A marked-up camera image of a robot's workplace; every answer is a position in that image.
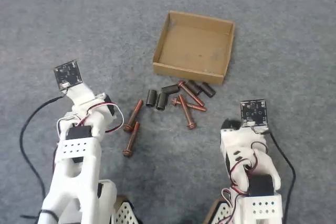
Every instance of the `circuit board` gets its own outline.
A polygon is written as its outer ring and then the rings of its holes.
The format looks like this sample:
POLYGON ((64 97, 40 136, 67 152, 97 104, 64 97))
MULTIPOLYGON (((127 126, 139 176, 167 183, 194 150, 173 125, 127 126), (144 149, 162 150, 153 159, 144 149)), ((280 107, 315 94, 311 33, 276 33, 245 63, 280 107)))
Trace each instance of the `circuit board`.
POLYGON ((241 126, 268 125, 265 100, 249 100, 240 102, 241 126))
POLYGON ((55 67, 54 73, 60 91, 69 89, 83 82, 76 60, 55 67))

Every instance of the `screw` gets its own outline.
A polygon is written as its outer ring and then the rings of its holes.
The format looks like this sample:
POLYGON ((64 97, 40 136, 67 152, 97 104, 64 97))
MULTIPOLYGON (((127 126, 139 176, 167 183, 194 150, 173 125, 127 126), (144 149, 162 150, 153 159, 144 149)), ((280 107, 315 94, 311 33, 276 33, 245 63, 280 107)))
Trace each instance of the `screw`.
POLYGON ((126 132, 132 132, 133 131, 133 127, 134 127, 134 122, 135 122, 135 119, 137 118, 136 116, 139 114, 139 111, 141 109, 141 106, 143 104, 143 101, 142 100, 139 100, 138 103, 136 104, 133 112, 132 112, 132 115, 128 121, 127 124, 124 124, 124 131, 126 132))
POLYGON ((187 107, 187 104, 185 103, 183 95, 179 94, 178 98, 181 102, 185 117, 187 118, 187 121, 188 121, 188 126, 187 127, 189 128, 189 130, 192 130, 193 128, 196 128, 197 124, 194 122, 193 118, 191 117, 190 111, 187 107))
POLYGON ((135 122, 134 129, 133 129, 132 135, 130 137, 130 140, 128 141, 127 147, 126 147, 126 149, 124 149, 122 151, 122 154, 125 157, 131 157, 133 155, 132 148, 133 148, 133 145, 135 143, 135 138, 137 136, 137 132, 139 130, 139 127, 140 127, 140 123, 139 122, 135 122))
POLYGON ((195 96, 194 93, 191 92, 190 89, 188 89, 186 87, 186 85, 184 84, 184 81, 179 81, 177 85, 180 88, 182 88, 188 95, 190 95, 191 98, 194 99, 195 102, 197 102, 201 107, 204 107, 204 102, 202 102, 200 98, 198 98, 197 96, 195 96))
MULTIPOLYGON (((176 106, 176 105, 181 105, 181 102, 179 101, 179 99, 178 99, 177 97, 174 97, 174 98, 172 99, 172 104, 173 104, 174 106, 176 106)), ((203 112, 206 111, 206 108, 204 108, 204 107, 197 106, 197 105, 194 105, 194 104, 191 104, 191 103, 188 103, 188 102, 186 102, 185 104, 187 104, 187 107, 188 107, 188 108, 191 108, 191 109, 194 109, 194 110, 203 111, 203 112)))

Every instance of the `cardboard box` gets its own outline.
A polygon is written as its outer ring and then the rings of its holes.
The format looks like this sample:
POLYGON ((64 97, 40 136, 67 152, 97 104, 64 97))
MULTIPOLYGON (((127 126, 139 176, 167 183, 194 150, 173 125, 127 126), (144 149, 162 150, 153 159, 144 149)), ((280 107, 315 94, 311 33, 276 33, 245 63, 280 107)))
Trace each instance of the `cardboard box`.
POLYGON ((154 72, 222 84, 234 31, 232 21, 170 11, 155 49, 154 72))

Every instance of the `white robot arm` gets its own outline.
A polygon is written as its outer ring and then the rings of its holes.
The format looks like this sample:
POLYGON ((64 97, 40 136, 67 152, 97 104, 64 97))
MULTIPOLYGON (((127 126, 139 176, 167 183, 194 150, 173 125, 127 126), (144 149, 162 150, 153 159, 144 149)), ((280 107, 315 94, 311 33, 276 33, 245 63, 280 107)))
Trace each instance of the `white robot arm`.
MULTIPOLYGON (((73 101, 72 111, 57 121, 59 142, 54 158, 54 173, 50 191, 36 222, 38 224, 115 224, 126 222, 125 218, 138 224, 129 202, 121 202, 121 214, 114 208, 117 189, 110 180, 99 180, 101 147, 105 133, 113 132, 123 125, 123 114, 110 98, 101 93, 95 95, 81 79, 76 61, 54 69, 59 90, 73 101), (108 126, 116 119, 117 109, 122 122, 108 126)), ((27 120, 20 135, 20 147, 25 160, 41 182, 40 176, 26 156, 22 138, 32 117, 45 105, 61 97, 51 99, 40 106, 27 120)))
POLYGON ((220 130, 220 150, 231 186, 222 190, 226 202, 219 209, 229 210, 220 211, 222 214, 217 211, 212 223, 281 224, 282 199, 277 193, 281 179, 267 155, 265 139, 270 133, 266 102, 245 101, 240 105, 242 121, 225 120, 220 130))

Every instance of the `perforated plate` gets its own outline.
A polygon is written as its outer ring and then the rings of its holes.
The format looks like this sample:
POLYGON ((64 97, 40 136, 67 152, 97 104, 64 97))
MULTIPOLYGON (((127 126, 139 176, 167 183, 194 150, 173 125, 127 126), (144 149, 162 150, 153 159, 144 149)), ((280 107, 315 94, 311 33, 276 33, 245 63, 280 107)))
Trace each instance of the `perforated plate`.
POLYGON ((218 224, 220 220, 229 216, 231 209, 227 203, 221 203, 216 211, 214 218, 211 221, 211 224, 218 224))
POLYGON ((99 148, 97 140, 94 137, 71 139, 60 141, 56 161, 64 158, 83 157, 94 155, 96 148, 99 148))
POLYGON ((281 195, 243 198, 244 219, 260 220, 282 217, 281 195))
POLYGON ((138 224, 132 207, 128 202, 123 202, 116 214, 115 224, 138 224))

